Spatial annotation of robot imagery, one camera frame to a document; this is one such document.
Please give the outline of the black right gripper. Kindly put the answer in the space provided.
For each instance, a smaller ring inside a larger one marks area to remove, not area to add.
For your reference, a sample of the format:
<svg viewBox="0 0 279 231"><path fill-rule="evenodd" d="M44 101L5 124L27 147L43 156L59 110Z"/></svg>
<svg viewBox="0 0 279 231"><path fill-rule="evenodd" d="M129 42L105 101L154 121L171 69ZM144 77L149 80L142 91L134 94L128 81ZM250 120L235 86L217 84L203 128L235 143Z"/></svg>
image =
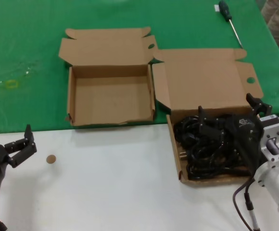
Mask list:
<svg viewBox="0 0 279 231"><path fill-rule="evenodd" d="M254 115L269 116L272 106L264 103L251 93L246 94L246 101ZM231 155L245 167L251 175L255 174L261 161L260 140L263 132L255 116L240 114L224 114L225 137L228 140ZM219 120L206 114L198 106L199 132L217 142L224 141L224 131L219 128Z"/></svg>

